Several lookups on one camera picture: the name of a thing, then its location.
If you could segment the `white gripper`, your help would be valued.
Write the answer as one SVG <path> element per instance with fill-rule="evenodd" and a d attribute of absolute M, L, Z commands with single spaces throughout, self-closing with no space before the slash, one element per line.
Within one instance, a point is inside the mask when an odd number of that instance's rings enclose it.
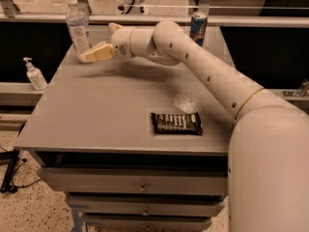
<path fill-rule="evenodd" d="M 121 57 L 131 58 L 130 36 L 133 31 L 131 27 L 110 22 L 109 31 L 112 34 L 111 43 L 101 42 L 86 50 L 78 56 L 81 63 L 93 63 L 96 61 L 108 60 L 114 57 L 115 53 Z"/>

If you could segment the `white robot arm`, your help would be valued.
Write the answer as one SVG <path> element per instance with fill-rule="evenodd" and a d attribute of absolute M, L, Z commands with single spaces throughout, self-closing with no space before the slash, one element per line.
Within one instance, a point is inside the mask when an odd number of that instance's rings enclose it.
<path fill-rule="evenodd" d="M 144 57 L 185 64 L 236 124 L 229 145 L 230 232 L 309 232 L 309 115 L 195 43 L 177 23 L 152 29 L 113 23 L 109 43 L 85 63 Z"/>

